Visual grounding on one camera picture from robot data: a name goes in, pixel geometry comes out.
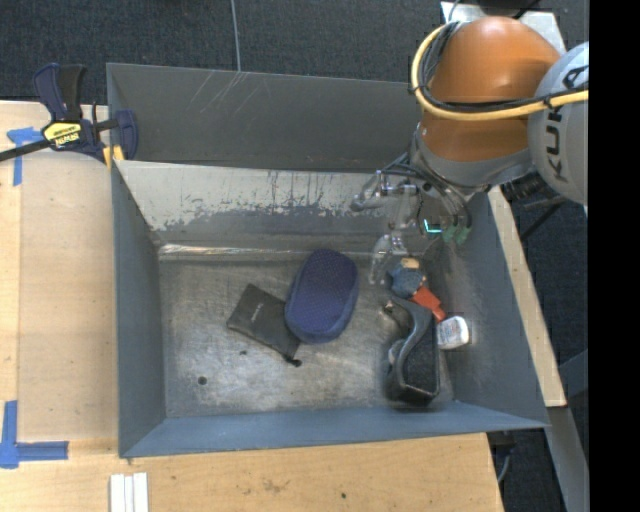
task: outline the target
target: yellow cable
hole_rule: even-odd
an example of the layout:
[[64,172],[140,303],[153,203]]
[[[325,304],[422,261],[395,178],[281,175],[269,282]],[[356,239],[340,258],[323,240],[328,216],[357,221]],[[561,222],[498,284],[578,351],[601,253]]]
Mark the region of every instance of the yellow cable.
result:
[[[443,119],[451,119],[454,121],[493,121],[496,119],[508,119],[511,117],[527,116],[529,114],[533,114],[534,112],[539,112],[540,110],[549,108],[549,105],[547,105],[544,101],[537,101],[535,103],[519,107],[498,107],[497,110],[492,110],[490,112],[451,112],[450,110],[445,110],[431,103],[420,90],[422,84],[420,84],[418,70],[420,69],[420,62],[422,61],[427,48],[429,48],[429,45],[431,45],[433,40],[445,26],[446,25],[442,25],[436,28],[425,38],[424,41],[422,41],[422,44],[418,47],[418,51],[413,58],[413,63],[411,64],[411,87],[416,95],[418,102],[420,103],[420,105],[422,105],[422,108],[424,108],[424,110],[433,114],[434,116],[441,117]],[[559,107],[561,105],[566,105],[567,103],[587,101],[588,99],[589,90],[586,90],[551,98],[549,104],[551,107]]]

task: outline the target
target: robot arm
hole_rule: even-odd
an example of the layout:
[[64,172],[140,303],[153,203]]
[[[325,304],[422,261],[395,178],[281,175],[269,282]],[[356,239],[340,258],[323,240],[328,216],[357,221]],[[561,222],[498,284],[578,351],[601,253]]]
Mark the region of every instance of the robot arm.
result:
[[[423,116],[408,150],[352,205],[399,204],[374,248],[371,283],[385,260],[406,255],[403,229],[464,243],[468,200],[493,186],[519,199],[546,188],[587,205],[588,42],[561,55],[516,19],[448,22],[418,48],[410,80]],[[409,190],[420,201],[406,211]]]

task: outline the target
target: yellow clamp label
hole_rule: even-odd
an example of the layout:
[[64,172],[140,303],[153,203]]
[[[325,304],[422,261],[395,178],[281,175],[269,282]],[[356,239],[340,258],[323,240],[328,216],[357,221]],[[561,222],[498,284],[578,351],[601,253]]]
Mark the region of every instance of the yellow clamp label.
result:
[[79,123],[53,123],[47,126],[42,135],[49,142],[53,142],[57,148],[80,140],[82,126]]

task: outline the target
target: wooden table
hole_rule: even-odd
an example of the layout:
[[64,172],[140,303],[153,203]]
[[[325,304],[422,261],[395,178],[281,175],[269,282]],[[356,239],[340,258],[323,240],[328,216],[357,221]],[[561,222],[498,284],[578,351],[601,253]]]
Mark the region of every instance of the wooden table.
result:
[[[0,102],[0,150],[9,129],[48,119]],[[13,166],[0,164],[0,401],[18,399],[20,441],[70,444],[66,461],[0,470],[0,510],[105,511],[110,475],[137,472],[152,512],[503,510],[485,434],[119,459],[109,171],[47,149],[14,187]],[[545,402],[564,405],[511,211],[493,203]]]

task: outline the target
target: black pouch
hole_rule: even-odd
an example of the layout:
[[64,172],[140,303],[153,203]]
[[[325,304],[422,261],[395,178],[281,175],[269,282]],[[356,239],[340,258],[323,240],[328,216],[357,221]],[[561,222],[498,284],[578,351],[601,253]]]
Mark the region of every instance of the black pouch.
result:
[[247,285],[236,308],[227,320],[227,327],[259,341],[295,365],[300,340],[284,321],[285,302],[252,284]]

